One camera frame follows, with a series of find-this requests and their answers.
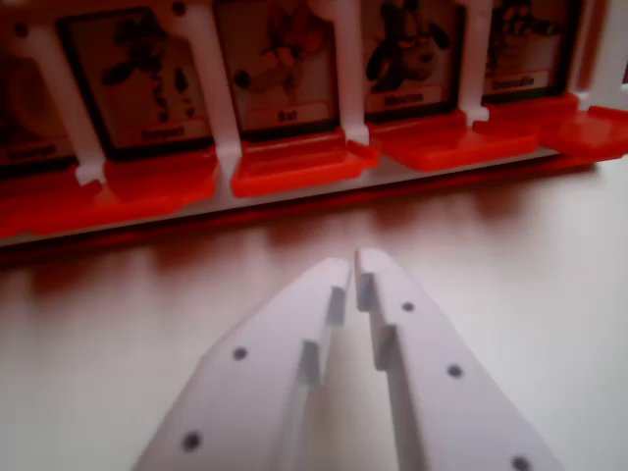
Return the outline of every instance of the cartoon character illustration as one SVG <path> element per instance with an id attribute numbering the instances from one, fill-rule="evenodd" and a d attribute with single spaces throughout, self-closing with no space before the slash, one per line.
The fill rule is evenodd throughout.
<path id="1" fill-rule="evenodd" d="M 153 101 L 157 105 L 157 119 L 161 123 L 170 119 L 162 77 L 162 60 L 167 42 L 168 33 L 161 28 L 152 12 L 146 13 L 139 22 L 131 19 L 120 21 L 114 32 L 114 43 L 125 47 L 129 59 L 105 69 L 101 76 L 105 85 L 113 86 L 124 82 L 135 70 L 149 74 L 152 80 Z M 175 88 L 185 106 L 185 114 L 191 118 L 196 110 L 189 93 L 189 83 L 181 68 L 175 69 L 174 79 Z"/>
<path id="2" fill-rule="evenodd" d="M 418 10 L 419 0 L 404 0 L 402 7 L 392 0 L 382 4 L 385 38 L 366 66 L 366 78 L 377 81 L 372 92 L 397 90 L 404 80 L 427 79 L 438 62 L 433 43 L 439 49 L 449 47 L 447 33 L 427 22 Z"/>
<path id="3" fill-rule="evenodd" d="M 296 7 L 289 15 L 283 7 L 270 3 L 266 47 L 261 52 L 267 69 L 253 77 L 247 71 L 237 71 L 234 83 L 253 93 L 281 86 L 290 103 L 294 103 L 303 63 L 310 54 L 322 50 L 327 39 L 328 25 L 306 4 Z"/>
<path id="4" fill-rule="evenodd" d="M 498 72 L 517 73 L 525 48 L 533 34 L 552 36 L 563 33 L 563 27 L 553 21 L 541 20 L 532 13 L 532 0 L 502 0 L 493 8 L 487 76 Z"/>

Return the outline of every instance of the white plastic divider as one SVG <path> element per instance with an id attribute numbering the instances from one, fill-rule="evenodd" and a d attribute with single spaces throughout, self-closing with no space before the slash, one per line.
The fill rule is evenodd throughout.
<path id="1" fill-rule="evenodd" d="M 369 131 L 364 124 L 360 2 L 309 0 L 309 6 L 317 16 L 334 25 L 340 126 L 347 139 L 368 145 Z"/>
<path id="2" fill-rule="evenodd" d="M 192 52 L 196 73 L 203 91 L 212 136 L 216 143 L 216 156 L 222 171 L 228 177 L 242 155 L 237 129 L 236 112 L 232 102 L 225 62 L 216 29 L 213 1 L 192 0 L 181 2 L 180 15 L 174 12 L 172 2 L 160 2 L 153 8 L 160 23 L 173 35 L 187 40 Z M 223 179 L 225 190 L 229 179 Z"/>
<path id="3" fill-rule="evenodd" d="M 25 26 L 18 36 L 14 25 Z M 80 184 L 104 182 L 105 154 L 96 135 L 87 108 L 75 82 L 68 58 L 54 24 L 30 24 L 15 17 L 5 17 L 2 27 L 4 44 L 16 55 L 32 59 L 57 107 L 68 139 L 77 155 L 77 179 Z"/>
<path id="4" fill-rule="evenodd" d="M 466 114 L 467 126 L 471 126 L 476 121 L 489 119 L 489 110 L 482 106 L 482 94 L 493 0 L 457 0 L 456 3 L 466 8 L 458 108 Z"/>
<path id="5" fill-rule="evenodd" d="M 589 92 L 582 97 L 584 99 L 581 99 L 581 109 L 587 109 L 591 105 L 628 109 L 628 87 L 622 84 L 628 63 L 626 25 L 628 25 L 628 2 L 605 0 L 605 15 L 600 25 L 600 42 L 593 65 L 591 85 Z"/>

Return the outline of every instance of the printed name label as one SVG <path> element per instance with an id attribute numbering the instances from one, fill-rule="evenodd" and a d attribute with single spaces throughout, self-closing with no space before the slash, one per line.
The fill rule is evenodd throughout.
<path id="1" fill-rule="evenodd" d="M 67 139 L 61 137 L 59 139 L 8 145 L 0 148 L 0 163 L 20 164 L 66 157 L 72 154 L 74 154 L 72 146 Z"/>
<path id="2" fill-rule="evenodd" d="M 548 71 L 524 72 L 512 76 L 487 78 L 484 81 L 484 94 L 497 95 L 511 91 L 531 90 L 542 88 L 550 84 Z"/>
<path id="3" fill-rule="evenodd" d="M 306 103 L 282 108 L 262 108 L 249 110 L 246 114 L 248 130 L 263 130 L 280 126 L 299 125 L 330 118 L 327 103 Z"/>
<path id="4" fill-rule="evenodd" d="M 193 119 L 145 127 L 119 128 L 117 129 L 117 142 L 120 146 L 126 147 L 161 144 L 208 135 L 207 124 L 203 120 Z"/>
<path id="5" fill-rule="evenodd" d="M 378 111 L 398 110 L 401 108 L 412 108 L 415 106 L 439 103 L 442 100 L 443 92 L 440 85 L 403 88 L 396 91 L 367 95 L 365 111 L 367 113 L 374 113 Z"/>

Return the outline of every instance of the card holder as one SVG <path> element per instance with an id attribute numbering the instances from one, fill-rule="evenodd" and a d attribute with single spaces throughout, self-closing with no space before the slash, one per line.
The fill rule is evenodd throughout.
<path id="1" fill-rule="evenodd" d="M 371 144 L 418 172 L 533 152 L 530 127 L 468 124 L 458 108 L 468 21 L 452 1 L 367 1 L 362 6 L 366 121 Z"/>
<path id="2" fill-rule="evenodd" d="M 334 24 L 304 0 L 214 5 L 242 155 L 236 197 L 359 177 L 379 152 L 340 128 Z"/>

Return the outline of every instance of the red plastic stand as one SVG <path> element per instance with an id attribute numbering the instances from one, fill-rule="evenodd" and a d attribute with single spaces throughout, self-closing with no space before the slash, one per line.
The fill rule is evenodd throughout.
<path id="1" fill-rule="evenodd" d="M 108 189 L 79 186 L 75 170 L 0 184 L 0 236 L 49 235 L 157 217 L 215 192 L 216 155 L 190 152 L 153 160 L 107 162 Z"/>
<path id="2" fill-rule="evenodd" d="M 78 204 L 91 205 L 101 190 L 98 182 L 80 186 L 76 166 L 0 183 L 0 236 L 15 236 L 43 220 L 63 220 Z"/>
<path id="3" fill-rule="evenodd" d="M 575 95 L 488 105 L 490 122 L 527 122 L 539 130 L 539 143 L 583 162 L 615 159 L 628 153 L 628 112 L 592 106 L 578 110 Z"/>
<path id="4" fill-rule="evenodd" d="M 295 137 L 281 142 L 244 143 L 232 179 L 239 198 L 354 179 L 377 166 L 380 152 L 342 131 Z"/>
<path id="5" fill-rule="evenodd" d="M 460 110 L 446 115 L 369 125 L 371 144 L 419 172 L 436 172 L 534 152 L 535 127 L 512 123 L 466 125 Z"/>

